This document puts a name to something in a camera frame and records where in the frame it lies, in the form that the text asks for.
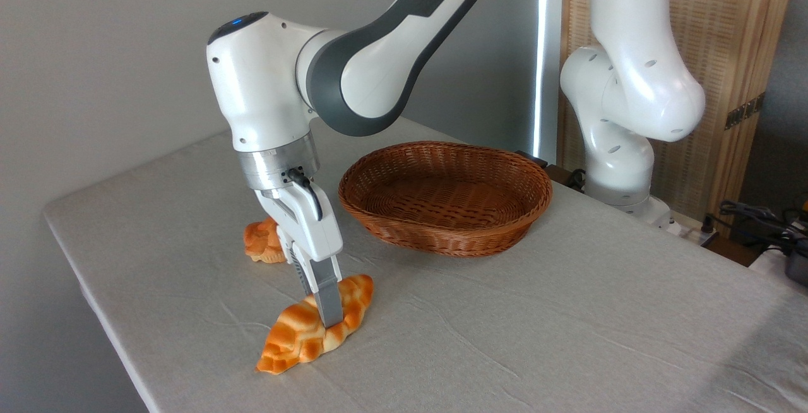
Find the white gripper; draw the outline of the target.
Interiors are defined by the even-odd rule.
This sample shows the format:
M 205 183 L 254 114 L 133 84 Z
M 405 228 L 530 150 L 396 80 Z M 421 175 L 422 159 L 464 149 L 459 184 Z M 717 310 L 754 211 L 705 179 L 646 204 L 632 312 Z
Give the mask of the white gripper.
M 310 189 L 294 184 L 255 194 L 279 225 L 276 233 L 286 263 L 294 266 L 306 295 L 314 295 L 323 326 L 341 323 L 342 275 L 335 255 L 343 249 L 343 239 L 325 191 L 317 184 Z M 309 262 L 301 249 L 314 261 Z

